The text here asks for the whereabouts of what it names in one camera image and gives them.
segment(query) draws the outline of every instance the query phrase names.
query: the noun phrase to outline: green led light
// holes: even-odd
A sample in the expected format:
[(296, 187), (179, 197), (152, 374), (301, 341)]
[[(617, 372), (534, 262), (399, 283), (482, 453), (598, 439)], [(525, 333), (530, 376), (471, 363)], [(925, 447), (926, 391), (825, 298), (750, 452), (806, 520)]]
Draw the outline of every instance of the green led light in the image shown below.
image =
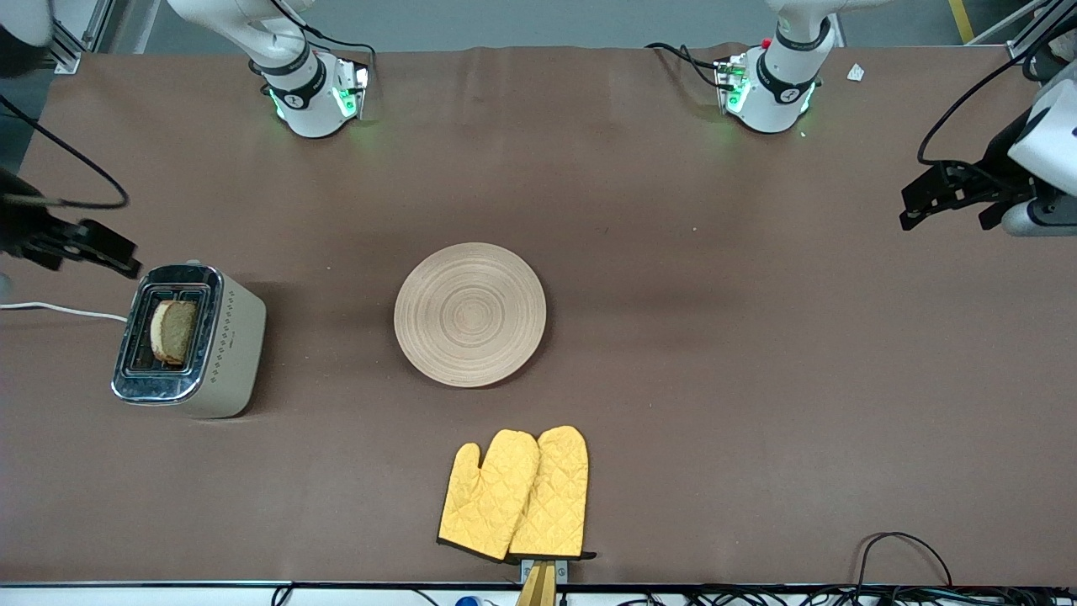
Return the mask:
[(340, 108), (340, 113), (345, 117), (351, 117), (355, 115), (355, 98), (354, 95), (347, 90), (338, 90), (335, 86), (333, 87), (334, 97), (336, 98), (337, 105)]

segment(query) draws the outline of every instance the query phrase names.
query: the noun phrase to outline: yellow oven mitt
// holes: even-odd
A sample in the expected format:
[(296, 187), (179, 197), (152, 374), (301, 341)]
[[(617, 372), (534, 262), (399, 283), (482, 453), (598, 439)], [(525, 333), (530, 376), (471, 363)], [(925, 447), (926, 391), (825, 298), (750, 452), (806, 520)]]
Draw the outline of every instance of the yellow oven mitt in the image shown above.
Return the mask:
[(504, 560), (537, 470), (538, 445), (523, 432), (498, 432), (481, 466), (478, 445), (461, 447), (449, 475), (437, 542)]
[(575, 427), (555, 427), (538, 437), (538, 474), (508, 551), (517, 558), (582, 558), (587, 443)]

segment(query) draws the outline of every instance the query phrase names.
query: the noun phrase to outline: wooden plate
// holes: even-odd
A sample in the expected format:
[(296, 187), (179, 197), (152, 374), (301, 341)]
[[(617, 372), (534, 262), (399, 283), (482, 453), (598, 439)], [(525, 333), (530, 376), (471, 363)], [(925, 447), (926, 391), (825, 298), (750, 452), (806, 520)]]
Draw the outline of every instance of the wooden plate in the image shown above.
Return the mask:
[(546, 328), (546, 297), (534, 270), (492, 243), (438, 250), (411, 270), (393, 324), (404, 355), (423, 375), (481, 387), (513, 375)]

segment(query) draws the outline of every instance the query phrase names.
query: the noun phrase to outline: white power cable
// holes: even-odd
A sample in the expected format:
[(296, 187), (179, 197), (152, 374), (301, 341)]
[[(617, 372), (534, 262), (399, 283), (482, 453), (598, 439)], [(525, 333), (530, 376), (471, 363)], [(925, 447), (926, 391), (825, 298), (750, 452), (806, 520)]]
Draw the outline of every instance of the white power cable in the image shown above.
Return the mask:
[(0, 305), (0, 311), (8, 310), (52, 310), (54, 312), (62, 312), (65, 314), (74, 314), (76, 316), (86, 316), (89, 319), (106, 319), (127, 324), (127, 319), (123, 316), (101, 314), (98, 312), (83, 312), (82, 310), (72, 310), (71, 308), (53, 306), (52, 302), (42, 302), (40, 300), (31, 300), (29, 302), (6, 302), (6, 305)]

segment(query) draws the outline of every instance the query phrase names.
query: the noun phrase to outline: brown table surface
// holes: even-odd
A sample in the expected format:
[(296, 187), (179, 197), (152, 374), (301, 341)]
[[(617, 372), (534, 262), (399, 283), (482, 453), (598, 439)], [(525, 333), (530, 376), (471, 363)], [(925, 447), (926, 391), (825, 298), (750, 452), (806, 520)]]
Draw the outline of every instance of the brown table surface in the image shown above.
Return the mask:
[[(600, 553), (575, 581), (845, 582), (901, 530), (959, 583), (1072, 583), (1077, 239), (897, 221), (921, 137), (1003, 59), (836, 51), (813, 109), (763, 136), (649, 51), (389, 54), (379, 121), (303, 140), (244, 57), (87, 56), (44, 123), (130, 189), (92, 214), (148, 266), (260, 294), (264, 364), (244, 417), (195, 422), (112, 396), (118, 323), (3, 314), (0, 577), (515, 578), (434, 542), (453, 453), (572, 424)], [(979, 157), (1032, 91), (999, 79), (932, 153)], [(22, 174), (114, 195), (40, 138)], [(468, 240), (522, 255), (551, 311), (532, 363), (477, 391), (392, 330), (407, 272)], [(135, 285), (2, 263), (17, 299), (123, 314)], [(940, 580), (872, 553), (869, 580)]]

